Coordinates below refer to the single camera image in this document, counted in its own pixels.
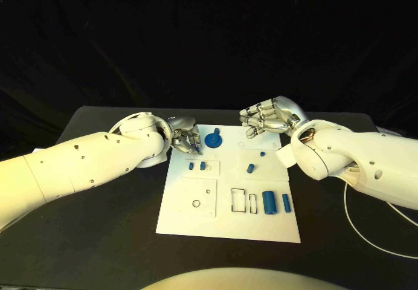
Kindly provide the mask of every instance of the blue object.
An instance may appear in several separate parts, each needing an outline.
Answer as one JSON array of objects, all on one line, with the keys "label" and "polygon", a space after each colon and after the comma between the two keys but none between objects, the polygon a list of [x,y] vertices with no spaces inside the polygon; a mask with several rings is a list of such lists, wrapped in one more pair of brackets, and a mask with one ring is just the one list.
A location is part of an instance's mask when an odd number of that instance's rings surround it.
[{"label": "blue object", "polygon": [[274,192],[263,192],[264,213],[277,214],[277,200],[274,199]]},{"label": "blue object", "polygon": [[287,194],[281,195],[283,196],[283,204],[286,205],[286,212],[290,213],[290,198],[287,196]]},{"label": "blue object", "polygon": [[205,144],[209,148],[218,148],[222,144],[222,137],[219,135],[219,128],[215,128],[214,133],[205,137]]},{"label": "blue object", "polygon": [[253,171],[254,171],[254,164],[250,163],[248,168],[247,168],[247,172],[248,173],[253,173]]}]

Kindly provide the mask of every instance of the black curtain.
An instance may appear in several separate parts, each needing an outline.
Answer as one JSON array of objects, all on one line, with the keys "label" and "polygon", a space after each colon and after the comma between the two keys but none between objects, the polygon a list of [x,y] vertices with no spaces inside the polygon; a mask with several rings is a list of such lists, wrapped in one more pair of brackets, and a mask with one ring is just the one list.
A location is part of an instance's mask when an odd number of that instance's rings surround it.
[{"label": "black curtain", "polygon": [[51,146],[83,105],[243,109],[284,95],[417,136],[401,2],[0,0],[0,16],[2,158]]}]

